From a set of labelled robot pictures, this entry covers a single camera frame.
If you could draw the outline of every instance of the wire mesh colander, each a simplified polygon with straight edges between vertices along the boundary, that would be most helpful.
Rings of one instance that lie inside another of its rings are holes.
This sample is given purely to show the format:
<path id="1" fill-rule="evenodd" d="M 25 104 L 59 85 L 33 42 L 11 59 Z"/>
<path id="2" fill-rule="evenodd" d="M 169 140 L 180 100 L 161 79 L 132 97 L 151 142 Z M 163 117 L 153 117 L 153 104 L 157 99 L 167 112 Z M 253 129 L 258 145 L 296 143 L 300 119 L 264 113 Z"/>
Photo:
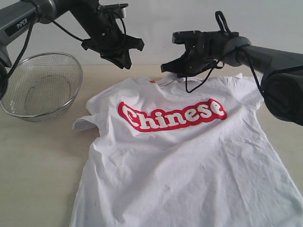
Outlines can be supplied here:
<path id="1" fill-rule="evenodd" d="M 82 84 L 80 63 L 66 53 L 43 53 L 22 61 L 9 79 L 1 100 L 9 115 L 29 122 L 56 118 L 66 112 Z"/>

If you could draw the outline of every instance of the basket rim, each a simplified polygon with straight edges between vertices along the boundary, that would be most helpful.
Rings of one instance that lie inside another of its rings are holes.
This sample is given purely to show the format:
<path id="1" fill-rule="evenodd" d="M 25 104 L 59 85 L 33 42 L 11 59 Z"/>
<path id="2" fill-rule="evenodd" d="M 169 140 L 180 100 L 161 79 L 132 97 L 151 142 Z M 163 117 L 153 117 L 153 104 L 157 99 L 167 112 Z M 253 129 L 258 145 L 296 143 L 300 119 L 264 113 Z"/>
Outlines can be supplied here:
<path id="1" fill-rule="evenodd" d="M 33 55 L 33 56 L 28 57 L 28 58 L 24 59 L 23 61 L 21 61 L 18 64 L 17 67 L 19 67 L 21 64 L 23 64 L 24 62 L 26 62 L 26 61 L 28 61 L 30 59 L 33 59 L 33 58 L 36 58 L 36 57 L 40 57 L 40 56 L 44 56 L 44 55 L 51 55 L 51 54 L 65 55 L 65 56 L 71 57 L 73 60 L 75 60 L 75 62 L 79 66 L 79 69 L 80 69 L 80 82 L 79 82 L 79 85 L 78 85 L 75 93 L 73 94 L 73 96 L 64 105 L 62 105 L 60 107 L 57 107 L 56 109 L 53 109 L 53 110 L 45 112 L 45 113 L 40 113 L 40 114 L 38 113 L 38 114 L 33 114 L 33 115 L 18 115 L 18 114 L 13 114 L 10 111 L 8 111 L 6 108 L 4 108 L 4 106 L 3 106 L 3 100 L 1 100 L 0 101 L 0 106 L 1 106 L 1 108 L 3 109 L 3 111 L 5 113 L 9 114 L 10 116 L 19 117 L 19 118 L 41 117 L 43 115 L 54 113 L 54 112 L 56 112 L 56 111 L 58 111 L 58 110 L 60 110 L 60 109 L 62 109 L 64 107 L 66 107 L 68 104 L 70 104 L 76 98 L 78 92 L 80 91 L 82 82 L 83 82 L 83 69 L 82 69 L 82 66 L 81 66 L 80 62 L 74 56 L 72 56 L 71 54 L 63 53 L 63 52 L 47 52 L 47 53 L 36 54 L 36 55 Z"/>

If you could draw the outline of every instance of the robotic arm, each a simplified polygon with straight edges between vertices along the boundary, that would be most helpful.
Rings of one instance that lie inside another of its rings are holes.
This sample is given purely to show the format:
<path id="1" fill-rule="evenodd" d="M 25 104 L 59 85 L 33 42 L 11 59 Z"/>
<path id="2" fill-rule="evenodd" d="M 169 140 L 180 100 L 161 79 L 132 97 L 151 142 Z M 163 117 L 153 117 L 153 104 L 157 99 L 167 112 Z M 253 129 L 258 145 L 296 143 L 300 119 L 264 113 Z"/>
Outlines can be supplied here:
<path id="1" fill-rule="evenodd" d="M 184 44 L 186 52 L 163 64 L 162 72 L 187 78 L 223 68 L 218 66 L 220 61 L 234 67 L 244 64 L 251 68 L 269 111 L 280 120 L 303 126 L 303 54 L 253 46 L 230 31 L 222 12 L 216 12 L 216 19 L 220 31 L 174 33 L 173 43 Z M 261 84 L 254 70 L 263 74 Z"/>
<path id="2" fill-rule="evenodd" d="M 119 68 L 130 69 L 130 49 L 143 50 L 144 42 L 120 30 L 116 19 L 125 17 L 128 4 L 102 6 L 98 0 L 21 0 L 0 10 L 0 99 L 7 88 L 5 67 L 12 63 L 6 47 L 26 32 L 32 23 L 49 24 L 70 11 L 81 24 L 90 39 L 82 41 L 82 47 L 100 53 L 101 58 Z"/>

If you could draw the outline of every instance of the tabletop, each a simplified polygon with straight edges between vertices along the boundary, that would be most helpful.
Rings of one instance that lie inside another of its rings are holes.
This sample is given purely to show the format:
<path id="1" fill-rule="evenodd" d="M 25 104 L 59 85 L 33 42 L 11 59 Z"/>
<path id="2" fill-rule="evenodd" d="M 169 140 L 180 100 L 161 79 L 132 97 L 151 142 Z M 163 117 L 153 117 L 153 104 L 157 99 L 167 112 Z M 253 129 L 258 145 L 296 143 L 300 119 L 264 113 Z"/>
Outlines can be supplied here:
<path id="1" fill-rule="evenodd" d="M 90 144 L 98 129 L 73 131 L 72 124 L 89 115 L 86 102 L 128 77 L 159 80 L 159 65 L 131 70 L 115 66 L 83 66 L 83 84 L 71 108 L 61 117 L 25 122 L 0 110 L 0 226 L 67 227 Z M 212 76 L 251 76 L 247 67 L 225 67 Z M 303 127 L 273 117 L 265 105 L 258 120 L 300 192 L 303 192 Z"/>

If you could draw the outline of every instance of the piper logo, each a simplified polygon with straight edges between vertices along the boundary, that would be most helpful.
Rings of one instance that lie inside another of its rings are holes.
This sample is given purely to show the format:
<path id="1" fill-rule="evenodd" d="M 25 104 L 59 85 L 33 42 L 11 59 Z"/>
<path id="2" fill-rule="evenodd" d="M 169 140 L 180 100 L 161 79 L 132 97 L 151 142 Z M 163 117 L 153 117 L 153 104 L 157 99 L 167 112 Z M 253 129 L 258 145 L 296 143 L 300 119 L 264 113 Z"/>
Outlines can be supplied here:
<path id="1" fill-rule="evenodd" d="M 203 122 L 212 122 L 215 119 L 225 120 L 227 118 L 223 106 L 212 98 L 207 102 L 200 102 L 183 110 L 166 112 L 156 109 L 150 115 L 146 112 L 134 110 L 121 102 L 118 113 L 133 128 L 142 132 L 175 130 Z"/>
<path id="2" fill-rule="evenodd" d="M 17 23 L 17 29 L 20 30 L 21 28 L 23 28 L 26 24 L 28 23 L 27 19 L 23 19 L 21 20 L 19 23 Z"/>

